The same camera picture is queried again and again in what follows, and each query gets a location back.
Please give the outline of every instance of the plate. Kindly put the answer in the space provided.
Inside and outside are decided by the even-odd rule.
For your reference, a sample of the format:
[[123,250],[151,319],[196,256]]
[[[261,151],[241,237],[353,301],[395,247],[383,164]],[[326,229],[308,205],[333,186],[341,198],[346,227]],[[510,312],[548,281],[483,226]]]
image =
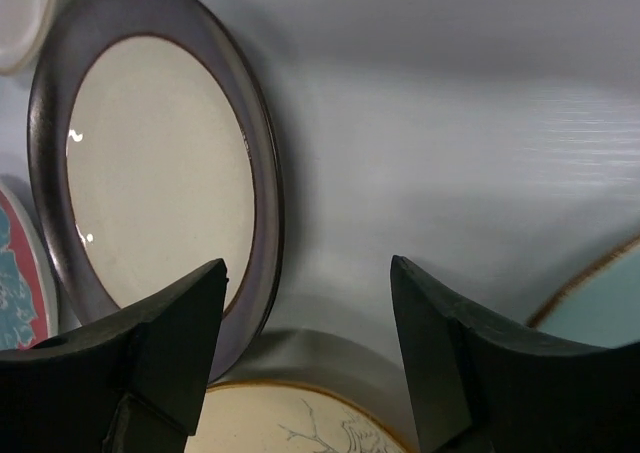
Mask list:
[[529,326],[567,340],[616,348],[640,339],[640,237],[569,281]]
[[268,329],[220,381],[265,378],[331,391],[418,446],[403,368],[363,345],[316,330]]
[[356,405],[311,386],[275,381],[223,383],[204,398],[185,453],[407,453]]
[[69,0],[0,0],[0,75],[25,66]]
[[28,129],[36,207],[80,321],[223,258],[211,380],[223,374],[266,321],[284,239],[271,121],[230,34],[197,0],[77,0],[43,46]]
[[27,349],[57,334],[47,255],[27,212],[0,183],[0,350]]

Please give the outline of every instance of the light blue plate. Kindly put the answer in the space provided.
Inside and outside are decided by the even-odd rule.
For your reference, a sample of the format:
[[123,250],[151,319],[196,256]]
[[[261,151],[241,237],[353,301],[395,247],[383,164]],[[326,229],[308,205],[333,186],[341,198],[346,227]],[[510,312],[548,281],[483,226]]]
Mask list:
[[529,326],[606,348],[640,340],[640,238],[618,247],[570,281]]

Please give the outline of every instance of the plate display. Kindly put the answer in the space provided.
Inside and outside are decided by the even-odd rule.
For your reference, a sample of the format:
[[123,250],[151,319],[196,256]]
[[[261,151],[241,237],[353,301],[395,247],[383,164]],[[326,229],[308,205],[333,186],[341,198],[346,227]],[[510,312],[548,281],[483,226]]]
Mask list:
[[221,383],[205,395],[186,453],[408,453],[384,426],[327,391],[272,381]]
[[0,183],[0,350],[27,349],[58,333],[55,283],[40,238]]
[[36,206],[80,321],[223,258],[210,378],[223,374],[266,321],[284,239],[271,121],[229,33],[197,0],[77,0],[43,46],[28,129]]
[[640,340],[640,238],[569,281],[529,326],[567,340],[616,348]]

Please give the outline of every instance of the stoneware plate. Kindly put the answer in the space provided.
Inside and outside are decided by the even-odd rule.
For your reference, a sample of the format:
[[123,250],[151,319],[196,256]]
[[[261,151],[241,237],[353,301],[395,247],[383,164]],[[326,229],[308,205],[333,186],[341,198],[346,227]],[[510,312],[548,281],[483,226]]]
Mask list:
[[315,330],[267,328],[220,381],[264,378],[334,392],[418,447],[403,368],[358,343]]
[[47,255],[18,199],[0,183],[0,350],[58,334],[58,301]]
[[211,379],[262,329],[283,246],[271,122],[238,46],[197,0],[76,0],[29,104],[29,168],[82,323],[223,258]]
[[605,348],[640,340],[640,238],[618,247],[557,292],[529,326]]
[[186,453],[406,453],[381,423],[325,390],[274,381],[209,389]]

